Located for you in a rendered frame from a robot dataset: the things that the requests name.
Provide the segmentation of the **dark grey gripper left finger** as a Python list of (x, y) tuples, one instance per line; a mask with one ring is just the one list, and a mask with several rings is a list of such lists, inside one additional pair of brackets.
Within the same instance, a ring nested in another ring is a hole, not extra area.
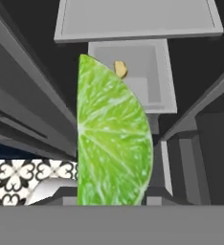
[(33, 202), (32, 206), (75, 206), (77, 199), (75, 187), (61, 187), (52, 196)]

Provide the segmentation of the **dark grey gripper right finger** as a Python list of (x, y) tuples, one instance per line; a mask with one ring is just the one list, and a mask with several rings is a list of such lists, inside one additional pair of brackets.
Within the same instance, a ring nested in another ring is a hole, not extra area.
[(165, 188), (148, 187), (142, 200), (143, 206), (188, 206), (190, 202), (172, 196)]

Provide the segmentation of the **green citrus wedge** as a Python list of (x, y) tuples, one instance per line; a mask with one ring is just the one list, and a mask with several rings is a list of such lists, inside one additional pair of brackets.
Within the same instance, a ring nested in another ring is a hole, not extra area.
[(139, 206), (153, 169), (144, 108), (118, 75), (90, 55), (78, 59), (78, 204)]

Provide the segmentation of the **grey fridge drawer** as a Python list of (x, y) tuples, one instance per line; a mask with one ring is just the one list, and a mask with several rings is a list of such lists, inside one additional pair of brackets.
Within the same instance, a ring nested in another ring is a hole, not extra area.
[(90, 42), (88, 54), (108, 68), (123, 61), (128, 69), (123, 81), (146, 113), (176, 114), (177, 103), (165, 39)]

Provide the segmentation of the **grey fridge shelf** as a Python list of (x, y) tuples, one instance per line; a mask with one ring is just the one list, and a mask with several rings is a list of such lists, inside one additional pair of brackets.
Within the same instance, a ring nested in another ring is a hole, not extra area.
[(54, 41), (219, 36), (214, 0), (60, 0)]

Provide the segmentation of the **small tan food piece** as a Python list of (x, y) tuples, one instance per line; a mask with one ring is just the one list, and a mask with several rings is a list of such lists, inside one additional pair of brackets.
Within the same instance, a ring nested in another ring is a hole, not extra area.
[(114, 70), (119, 78), (125, 78), (127, 76), (127, 66), (123, 61), (116, 60), (114, 62)]

